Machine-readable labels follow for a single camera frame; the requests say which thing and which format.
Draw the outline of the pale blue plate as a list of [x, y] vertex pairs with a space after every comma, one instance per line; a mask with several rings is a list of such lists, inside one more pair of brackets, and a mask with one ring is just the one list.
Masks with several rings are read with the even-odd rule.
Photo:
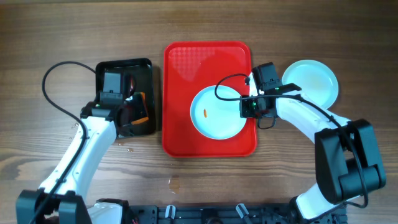
[[294, 83], [318, 105], [328, 109], [336, 101], [339, 84], [335, 74], [316, 60], [299, 60], [291, 64], [282, 76], [282, 83]]
[[190, 118], [196, 130], [207, 138], [225, 140], [243, 130], [247, 119], [242, 118], [240, 94], [228, 86], [208, 86], [194, 97]]

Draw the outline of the green orange sponge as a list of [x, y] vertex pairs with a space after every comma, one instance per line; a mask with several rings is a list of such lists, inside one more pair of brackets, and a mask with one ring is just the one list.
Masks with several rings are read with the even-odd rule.
[[149, 120], [147, 106], [145, 102], [145, 93], [137, 92], [132, 95], [131, 104], [133, 108], [132, 124], [138, 125]]

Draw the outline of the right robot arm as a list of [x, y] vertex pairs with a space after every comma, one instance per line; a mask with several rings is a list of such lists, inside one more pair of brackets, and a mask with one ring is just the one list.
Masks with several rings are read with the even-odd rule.
[[243, 118], [283, 119], [315, 146], [316, 183], [289, 203], [291, 223], [311, 223], [348, 205], [366, 208], [369, 193], [386, 184], [373, 126], [351, 121], [314, 102], [294, 83], [283, 84], [273, 63], [252, 69], [248, 95], [240, 97]]

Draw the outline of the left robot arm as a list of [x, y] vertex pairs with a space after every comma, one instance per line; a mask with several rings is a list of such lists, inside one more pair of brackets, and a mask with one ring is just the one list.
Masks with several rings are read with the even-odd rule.
[[142, 93], [131, 73], [106, 72], [98, 99], [77, 119], [79, 127], [54, 171], [36, 191], [23, 190], [16, 202], [18, 223], [131, 223], [126, 200], [100, 199], [87, 208], [85, 198], [102, 157], [118, 136], [147, 121]]

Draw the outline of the pale blue plate top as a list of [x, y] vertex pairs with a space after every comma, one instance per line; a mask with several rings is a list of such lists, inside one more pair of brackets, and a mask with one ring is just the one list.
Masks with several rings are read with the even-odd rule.
[[243, 130], [247, 119], [242, 118], [240, 94], [228, 86], [208, 86], [194, 97], [190, 118], [196, 130], [207, 138], [225, 140]]

